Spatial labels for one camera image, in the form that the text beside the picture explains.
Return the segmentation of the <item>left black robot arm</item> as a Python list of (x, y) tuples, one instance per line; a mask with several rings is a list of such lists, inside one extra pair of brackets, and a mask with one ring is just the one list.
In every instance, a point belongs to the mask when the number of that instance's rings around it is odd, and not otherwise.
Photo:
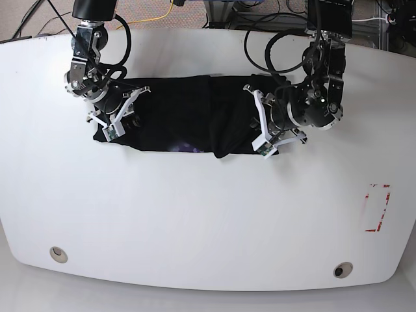
[[(275, 69), (271, 52), (285, 36), (313, 36), (302, 54), (302, 61), (288, 70)], [(265, 47), (262, 69), (277, 82), (272, 93), (264, 94), (245, 85), (251, 93), (260, 130), (252, 142), (253, 150), (267, 158), (284, 144), (306, 143), (303, 128), (327, 130), (343, 117), (343, 73), (346, 67), (345, 44), (352, 37), (351, 1), (308, 1), (306, 28), (287, 29), (274, 35)]]

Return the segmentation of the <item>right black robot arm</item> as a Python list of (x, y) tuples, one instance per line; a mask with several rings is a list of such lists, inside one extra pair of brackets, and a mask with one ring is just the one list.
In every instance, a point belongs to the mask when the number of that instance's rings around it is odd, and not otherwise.
[[(148, 86), (139, 87), (125, 80), (125, 63), (132, 48), (131, 30), (127, 22), (116, 13), (117, 1), (75, 1), (72, 16), (80, 23), (72, 35), (73, 57), (70, 70), (65, 74), (67, 92), (91, 103), (95, 117), (105, 127), (119, 118), (131, 118), (135, 127), (139, 119), (134, 116), (133, 97), (149, 92)], [(120, 61), (115, 64), (101, 62), (101, 51), (107, 45), (109, 35), (105, 28), (108, 21), (117, 20), (125, 27), (127, 45)]]

